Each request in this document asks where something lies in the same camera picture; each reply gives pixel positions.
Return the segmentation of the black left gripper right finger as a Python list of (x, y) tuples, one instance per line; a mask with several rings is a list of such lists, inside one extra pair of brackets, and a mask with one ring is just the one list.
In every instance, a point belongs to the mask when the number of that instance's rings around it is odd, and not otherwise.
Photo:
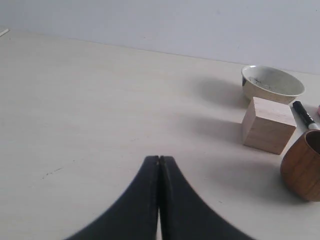
[(211, 209), (172, 156), (159, 159), (159, 212), (164, 240), (251, 240)]

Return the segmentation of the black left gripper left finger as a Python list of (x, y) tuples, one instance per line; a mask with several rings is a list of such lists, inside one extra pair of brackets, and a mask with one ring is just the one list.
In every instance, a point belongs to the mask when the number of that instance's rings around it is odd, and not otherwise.
[(155, 240), (159, 157), (147, 156), (125, 192), (69, 240)]

